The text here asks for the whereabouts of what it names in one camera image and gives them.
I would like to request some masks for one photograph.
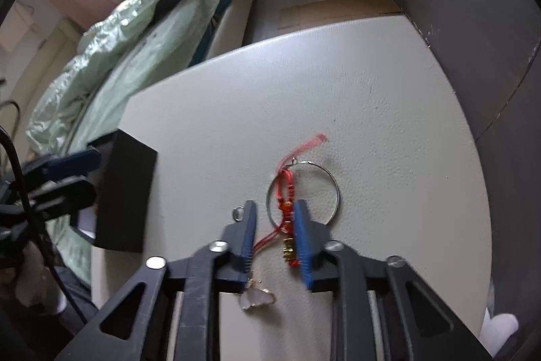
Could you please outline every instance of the small metal ring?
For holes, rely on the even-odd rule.
[[[323,172],[325,172],[329,178],[331,178],[331,180],[333,181],[333,185],[334,185],[334,189],[336,190],[336,205],[334,206],[334,211],[333,211],[333,214],[331,215],[331,217],[329,219],[326,220],[326,222],[324,222],[324,225],[329,225],[333,220],[334,218],[336,218],[336,215],[338,214],[338,210],[340,210],[340,203],[342,202],[342,197],[340,196],[340,187],[338,186],[338,183],[336,182],[336,179],[334,178],[333,174],[331,172],[329,172],[325,167],[323,167],[322,165],[319,165],[319,164],[316,164],[315,162],[313,161],[298,161],[297,158],[293,158],[291,160],[291,164],[288,164],[288,165],[285,165],[283,168],[284,169],[290,169],[292,167],[295,167],[297,165],[303,165],[303,164],[308,164],[308,165],[313,165],[314,167],[317,167],[318,169],[320,170],[323,170]],[[278,179],[278,175],[276,175],[274,177],[274,179],[271,181],[270,185],[269,185],[269,188],[267,190],[267,201],[266,201],[266,204],[267,204],[267,217],[269,218],[269,222],[274,226],[274,228],[278,228],[278,224],[274,221],[273,217],[272,217],[272,214],[271,214],[271,193],[272,193],[272,187],[274,186],[274,184],[276,183],[276,180]]]

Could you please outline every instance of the black cloth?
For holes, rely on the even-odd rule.
[[[57,267],[56,270],[79,309],[90,320],[98,311],[92,303],[90,287],[70,269]],[[0,360],[53,361],[82,327],[70,304],[59,315],[51,316],[43,315],[39,305],[24,307],[17,300],[1,300]]]
[[[180,1],[181,0],[159,0],[154,8],[152,22],[147,28],[152,27],[152,25],[157,24],[160,20],[162,20]]]

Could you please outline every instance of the green object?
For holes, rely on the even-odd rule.
[[[26,137],[40,154],[65,154],[118,128],[129,98],[188,67],[220,0],[181,0],[148,29],[159,0],[125,0],[81,38],[77,55],[34,108]],[[88,242],[69,218],[47,223],[66,265],[90,284]]]

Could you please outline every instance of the cardboard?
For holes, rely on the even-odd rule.
[[[345,20],[401,13],[393,0],[327,0],[280,10],[280,35]]]

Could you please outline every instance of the bed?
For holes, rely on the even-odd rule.
[[[252,0],[126,0],[82,37],[77,55],[34,108],[26,136],[38,154],[68,154],[117,128],[129,98],[170,75],[242,45]],[[90,244],[67,217],[48,224],[65,262],[90,284]]]

